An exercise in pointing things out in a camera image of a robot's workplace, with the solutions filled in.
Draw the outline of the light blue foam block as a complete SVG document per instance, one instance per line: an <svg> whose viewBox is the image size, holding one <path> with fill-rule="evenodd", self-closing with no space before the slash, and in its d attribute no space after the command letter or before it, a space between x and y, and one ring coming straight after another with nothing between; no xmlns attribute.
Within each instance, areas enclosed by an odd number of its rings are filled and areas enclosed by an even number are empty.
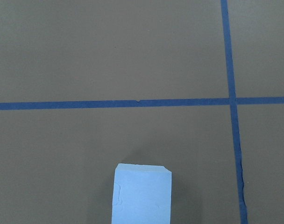
<svg viewBox="0 0 284 224"><path fill-rule="evenodd" d="M172 172L164 166L119 163L114 173L113 224L169 224Z"/></svg>

